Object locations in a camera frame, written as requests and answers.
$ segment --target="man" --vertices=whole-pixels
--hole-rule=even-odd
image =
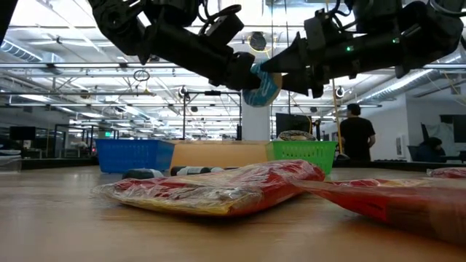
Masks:
[[[348,119],[340,124],[344,153],[353,160],[371,161],[369,149],[376,143],[376,133],[372,123],[359,115],[361,107],[358,104],[348,105]]]

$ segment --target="blue object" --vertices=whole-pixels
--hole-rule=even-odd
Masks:
[[[261,71],[261,64],[255,64],[250,71],[261,79],[261,86],[256,90],[243,90],[245,102],[253,107],[270,105],[277,98],[281,87],[274,83],[271,74]]]
[[[160,140],[97,139],[100,171],[124,173],[146,168],[169,170],[175,145]]]

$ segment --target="wooden table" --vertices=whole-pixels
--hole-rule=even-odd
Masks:
[[[464,248],[388,228],[310,194],[235,221],[179,218],[90,197],[93,186],[118,178],[97,167],[0,175],[0,261],[466,261]]]

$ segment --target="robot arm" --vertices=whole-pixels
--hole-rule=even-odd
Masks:
[[[304,21],[307,39],[298,35],[289,48],[261,65],[267,72],[288,73],[283,89],[314,98],[323,85],[341,76],[395,66],[398,78],[452,53],[462,38],[459,17],[465,0],[344,0],[355,21],[343,26],[336,14],[318,10]],[[347,29],[356,25],[356,32]]]
[[[330,79],[395,66],[398,78],[413,68],[452,53],[462,38],[466,0],[413,1],[344,0],[355,21],[343,26],[337,14],[341,0],[329,12],[323,9],[304,21],[307,39],[299,33],[289,48],[261,65],[269,73],[287,73],[282,89],[314,98],[323,95]],[[232,6],[207,18],[199,35],[184,27],[198,16],[207,0],[90,0],[99,29],[127,55],[144,64],[156,55],[209,78],[213,85],[251,90],[260,85],[250,72],[254,56],[234,53],[227,44],[244,25]],[[138,20],[144,13],[151,21],[145,28]],[[356,26],[356,32],[347,31]]]
[[[207,26],[196,35],[184,27],[198,16],[205,0],[89,0],[102,34],[126,55],[137,55],[145,64],[151,55],[168,60],[229,89],[256,89],[260,79],[250,72],[254,56],[237,52],[227,44],[243,29],[232,6],[208,17]],[[145,14],[147,28],[138,19]]]

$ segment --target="red bag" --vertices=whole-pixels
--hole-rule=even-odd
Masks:
[[[290,179],[323,181],[325,174],[304,160],[252,164],[223,172],[125,179],[93,191],[149,210],[190,215],[247,215],[283,202],[304,190]]]
[[[434,178],[466,178],[466,167],[447,167],[428,170],[427,175]]]
[[[383,223],[466,245],[466,180],[365,179],[291,181],[333,203]]]

